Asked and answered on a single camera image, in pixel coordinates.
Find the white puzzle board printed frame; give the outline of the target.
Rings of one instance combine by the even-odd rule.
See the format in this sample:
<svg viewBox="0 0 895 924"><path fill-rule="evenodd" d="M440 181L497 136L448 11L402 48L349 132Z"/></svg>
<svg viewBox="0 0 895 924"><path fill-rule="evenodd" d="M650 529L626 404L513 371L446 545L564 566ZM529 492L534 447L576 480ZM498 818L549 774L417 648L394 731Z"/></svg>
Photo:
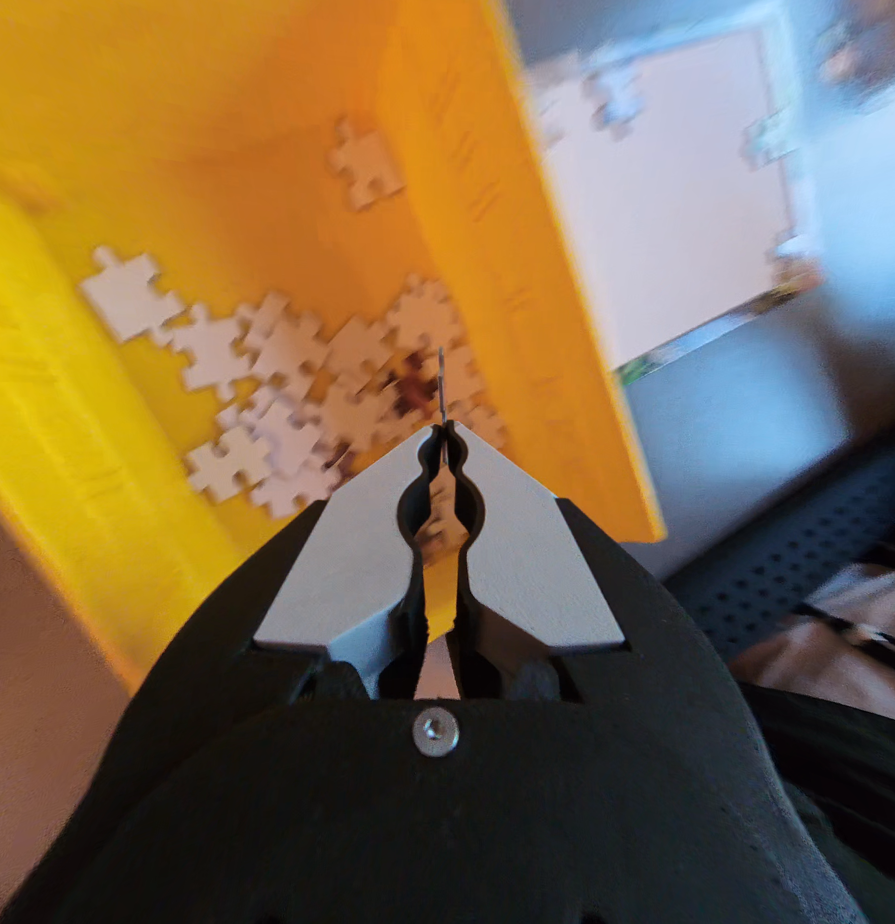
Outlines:
<svg viewBox="0 0 895 924"><path fill-rule="evenodd" d="M760 2L526 70L543 166L627 385L789 300L778 237L822 261L788 15Z"/></svg>

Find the white-backed puzzle piece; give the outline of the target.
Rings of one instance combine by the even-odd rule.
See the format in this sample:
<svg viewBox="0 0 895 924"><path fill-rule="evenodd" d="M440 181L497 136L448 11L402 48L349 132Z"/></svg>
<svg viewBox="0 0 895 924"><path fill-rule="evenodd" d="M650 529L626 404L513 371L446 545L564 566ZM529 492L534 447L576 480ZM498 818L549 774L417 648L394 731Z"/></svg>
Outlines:
<svg viewBox="0 0 895 924"><path fill-rule="evenodd" d="M328 162L335 175L346 179L347 201L353 211L365 211L405 190L403 173L379 130L361 133L348 118L341 118L336 137Z"/></svg>

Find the person's dark jacket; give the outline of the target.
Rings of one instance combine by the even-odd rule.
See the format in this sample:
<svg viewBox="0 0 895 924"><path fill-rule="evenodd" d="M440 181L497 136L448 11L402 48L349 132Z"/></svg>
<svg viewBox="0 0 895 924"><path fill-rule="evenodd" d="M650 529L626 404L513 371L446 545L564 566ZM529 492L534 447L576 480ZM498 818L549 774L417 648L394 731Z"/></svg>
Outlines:
<svg viewBox="0 0 895 924"><path fill-rule="evenodd" d="M895 923L895 720L739 688L814 843L869 922Z"/></svg>

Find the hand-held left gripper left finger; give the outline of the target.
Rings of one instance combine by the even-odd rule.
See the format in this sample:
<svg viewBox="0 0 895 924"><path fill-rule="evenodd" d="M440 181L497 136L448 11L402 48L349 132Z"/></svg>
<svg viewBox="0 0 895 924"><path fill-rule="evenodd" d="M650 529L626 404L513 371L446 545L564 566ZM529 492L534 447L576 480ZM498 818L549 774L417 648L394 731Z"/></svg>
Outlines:
<svg viewBox="0 0 895 924"><path fill-rule="evenodd" d="M417 534L443 426L396 445L326 502L258 630L262 649L353 667L372 699L413 699L428 644Z"/></svg>

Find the yellow plastic bin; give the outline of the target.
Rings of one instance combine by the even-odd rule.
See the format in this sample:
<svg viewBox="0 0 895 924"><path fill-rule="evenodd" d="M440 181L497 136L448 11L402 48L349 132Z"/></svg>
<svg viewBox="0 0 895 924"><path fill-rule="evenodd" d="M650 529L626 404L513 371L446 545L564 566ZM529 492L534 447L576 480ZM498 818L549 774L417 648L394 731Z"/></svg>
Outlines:
<svg viewBox="0 0 895 924"><path fill-rule="evenodd" d="M341 118L404 191L349 207ZM217 400L116 343L78 288L99 247L329 332L440 279L510 456L615 539L666 536L538 130L502 2L0 2L0 519L129 691L278 526L187 484Z"/></svg>

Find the person's pale trousers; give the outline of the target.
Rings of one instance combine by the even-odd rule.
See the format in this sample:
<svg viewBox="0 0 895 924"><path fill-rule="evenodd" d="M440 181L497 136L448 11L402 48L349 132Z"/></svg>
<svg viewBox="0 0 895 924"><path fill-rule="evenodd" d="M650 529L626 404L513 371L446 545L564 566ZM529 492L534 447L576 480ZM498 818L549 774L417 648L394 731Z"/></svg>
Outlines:
<svg viewBox="0 0 895 924"><path fill-rule="evenodd" d="M848 566L730 668L743 682L895 720L895 569Z"/></svg>

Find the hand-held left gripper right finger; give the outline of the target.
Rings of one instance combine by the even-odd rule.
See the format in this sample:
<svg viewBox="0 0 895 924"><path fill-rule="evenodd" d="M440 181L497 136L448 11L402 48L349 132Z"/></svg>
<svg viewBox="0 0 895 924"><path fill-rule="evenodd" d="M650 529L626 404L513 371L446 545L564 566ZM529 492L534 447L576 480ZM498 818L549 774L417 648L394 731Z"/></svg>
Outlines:
<svg viewBox="0 0 895 924"><path fill-rule="evenodd" d="M563 699L564 657L626 650L626 636L559 504L467 426L444 430L458 558L448 651L462 699Z"/></svg>

